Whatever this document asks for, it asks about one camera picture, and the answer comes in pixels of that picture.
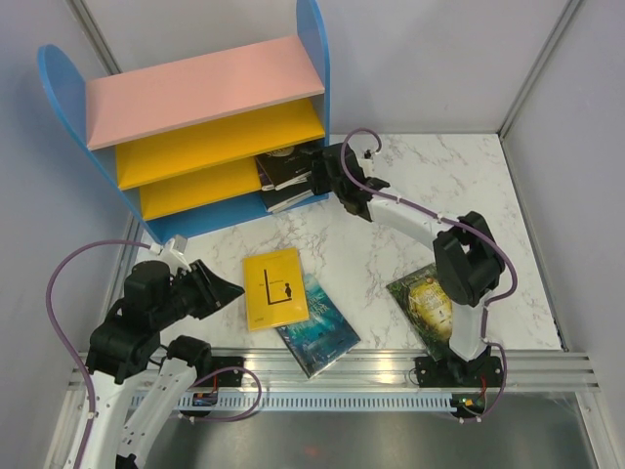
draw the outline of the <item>book cover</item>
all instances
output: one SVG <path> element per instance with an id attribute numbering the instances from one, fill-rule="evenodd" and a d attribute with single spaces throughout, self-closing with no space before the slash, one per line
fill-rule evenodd
<path id="1" fill-rule="evenodd" d="M 451 300 L 438 284 L 437 266 L 419 269 L 387 285 L 434 360 L 448 355 L 453 321 Z"/>
<path id="2" fill-rule="evenodd" d="M 263 171 L 263 166 L 259 164 L 259 162 L 254 159 L 256 162 L 256 169 L 258 171 L 258 179 L 261 181 L 261 191 L 273 191 L 275 187 L 271 182 L 270 177 L 267 175 L 265 171 Z"/>
<path id="3" fill-rule="evenodd" d="M 311 318 L 277 327 L 277 333 L 309 378 L 341 358 L 358 342 L 355 333 L 313 275 L 304 276 Z"/>
<path id="4" fill-rule="evenodd" d="M 250 331 L 309 318 L 296 248 L 243 259 L 243 275 Z"/>
<path id="5" fill-rule="evenodd" d="M 311 184 L 305 182 L 280 191 L 262 191 L 261 200 L 268 212 L 277 213 L 312 195 Z"/>
<path id="6" fill-rule="evenodd" d="M 306 142 L 256 156 L 276 190 L 302 182 L 311 174 L 311 154 L 319 150 L 317 142 Z"/>

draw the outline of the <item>gray wall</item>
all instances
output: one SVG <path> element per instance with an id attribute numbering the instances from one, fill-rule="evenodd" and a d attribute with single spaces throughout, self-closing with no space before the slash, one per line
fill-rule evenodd
<path id="1" fill-rule="evenodd" d="M 56 43 L 104 74 L 63 0 L 2 2 L 0 14 L 0 466 L 42 467 L 72 365 L 48 324 L 48 277 L 71 250 L 124 234 L 128 212 L 50 110 L 37 48 Z M 68 266 L 60 321 L 83 349 L 102 311 L 116 248 Z"/>
<path id="2" fill-rule="evenodd" d="M 123 70 L 295 32 L 295 0 L 72 0 Z M 566 0 L 317 0 L 332 131 L 496 132 Z"/>
<path id="3" fill-rule="evenodd" d="M 582 6 L 505 142 L 565 337 L 625 441 L 625 3 Z"/>

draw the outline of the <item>blue bookshelf side panel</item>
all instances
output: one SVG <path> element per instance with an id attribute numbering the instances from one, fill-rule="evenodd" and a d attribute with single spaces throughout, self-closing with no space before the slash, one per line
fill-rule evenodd
<path id="1" fill-rule="evenodd" d="M 115 148 L 90 151 L 87 148 L 87 102 L 86 83 L 69 57 L 57 46 L 41 46 L 37 52 L 39 78 L 50 102 L 50 106 L 72 140 L 103 173 L 106 180 L 122 197 L 126 206 L 139 220 L 147 232 L 155 233 L 141 215 L 139 191 L 126 193 L 117 187 Z"/>
<path id="2" fill-rule="evenodd" d="M 319 202 L 327 194 L 311 197 L 291 208 Z M 158 242 L 165 242 L 174 235 L 192 237 L 249 222 L 270 215 L 257 192 L 229 198 L 184 212 L 147 222 L 156 233 Z"/>
<path id="3" fill-rule="evenodd" d="M 330 50 L 316 0 L 297 0 L 296 17 L 297 33 L 325 87 L 325 94 L 312 102 L 323 122 L 325 144 L 330 145 Z"/>

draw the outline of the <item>white marble table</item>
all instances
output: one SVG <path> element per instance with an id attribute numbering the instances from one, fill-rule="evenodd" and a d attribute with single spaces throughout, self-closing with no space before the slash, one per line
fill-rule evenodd
<path id="1" fill-rule="evenodd" d="M 478 211 L 515 263 L 519 290 L 490 308 L 488 336 L 508 349 L 559 349 L 497 137 L 389 135 L 383 142 L 383 151 L 376 156 L 378 177 L 436 211 L 455 215 Z M 374 141 L 356 136 L 352 146 L 357 152 L 373 148 Z M 317 276 L 360 335 L 359 348 L 423 348 L 385 287 L 432 262 L 432 252 L 401 233 L 349 215 L 333 195 L 307 207 L 196 236 L 189 240 L 186 256 L 201 258 L 217 275 L 242 285 L 244 257 L 289 246 L 299 249 L 304 271 Z M 141 253 L 138 261 L 145 258 Z M 497 291 L 509 285 L 506 272 Z M 179 321 L 163 332 L 163 343 L 179 334 L 207 340 L 213 347 L 284 348 L 272 329 L 248 332 L 243 298 L 206 320 Z"/>

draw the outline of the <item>blue book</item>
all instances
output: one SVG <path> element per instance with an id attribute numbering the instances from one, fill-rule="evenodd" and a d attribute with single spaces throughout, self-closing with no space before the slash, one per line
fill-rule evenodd
<path id="1" fill-rule="evenodd" d="M 277 327 L 277 333 L 309 378 L 341 358 L 360 337 L 311 274 L 304 276 L 310 318 Z"/>

